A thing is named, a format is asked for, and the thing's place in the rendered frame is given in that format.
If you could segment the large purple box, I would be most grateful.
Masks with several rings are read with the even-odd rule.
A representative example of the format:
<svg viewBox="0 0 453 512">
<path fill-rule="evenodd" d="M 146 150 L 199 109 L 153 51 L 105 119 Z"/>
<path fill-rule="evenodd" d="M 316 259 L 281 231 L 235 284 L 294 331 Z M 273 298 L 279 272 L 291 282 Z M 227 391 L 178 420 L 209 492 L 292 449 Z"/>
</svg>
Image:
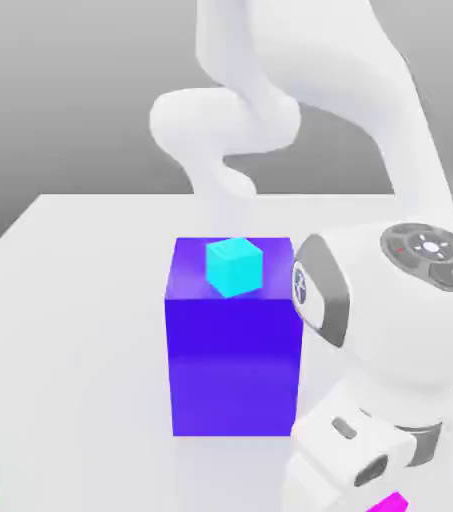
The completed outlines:
<svg viewBox="0 0 453 512">
<path fill-rule="evenodd" d="M 303 323 L 287 238 L 255 238 L 263 287 L 224 298 L 205 277 L 207 238 L 176 240 L 165 291 L 176 436 L 287 437 L 296 417 Z"/>
</svg>

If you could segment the small magenta cube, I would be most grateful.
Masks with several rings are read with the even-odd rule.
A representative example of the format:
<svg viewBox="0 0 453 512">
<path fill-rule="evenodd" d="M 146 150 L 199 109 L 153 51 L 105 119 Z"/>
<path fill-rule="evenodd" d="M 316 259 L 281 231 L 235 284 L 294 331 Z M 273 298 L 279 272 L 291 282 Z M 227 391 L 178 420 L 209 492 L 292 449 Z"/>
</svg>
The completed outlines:
<svg viewBox="0 0 453 512">
<path fill-rule="evenodd" d="M 365 512 L 406 512 L 409 506 L 407 499 L 398 491 L 395 491 L 380 502 L 368 508 Z"/>
</svg>

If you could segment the small cyan cube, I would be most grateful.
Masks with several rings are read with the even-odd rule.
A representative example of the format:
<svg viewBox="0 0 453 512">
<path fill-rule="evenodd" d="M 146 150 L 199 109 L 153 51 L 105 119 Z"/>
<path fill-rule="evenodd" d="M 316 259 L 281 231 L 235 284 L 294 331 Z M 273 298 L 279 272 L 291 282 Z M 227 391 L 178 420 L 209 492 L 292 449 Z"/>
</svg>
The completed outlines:
<svg viewBox="0 0 453 512">
<path fill-rule="evenodd" d="M 222 297 L 232 298 L 263 287 L 263 251 L 246 238 L 208 243 L 205 276 Z"/>
</svg>

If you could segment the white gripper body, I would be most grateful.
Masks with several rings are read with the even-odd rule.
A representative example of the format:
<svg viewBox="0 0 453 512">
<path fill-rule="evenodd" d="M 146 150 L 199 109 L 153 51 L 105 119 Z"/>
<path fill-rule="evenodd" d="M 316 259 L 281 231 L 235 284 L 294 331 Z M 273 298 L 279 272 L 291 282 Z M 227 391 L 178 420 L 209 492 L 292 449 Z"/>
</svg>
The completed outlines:
<svg viewBox="0 0 453 512">
<path fill-rule="evenodd" d="M 363 512 L 370 493 L 335 487 L 304 455 L 293 452 L 281 491 L 281 512 Z"/>
</svg>

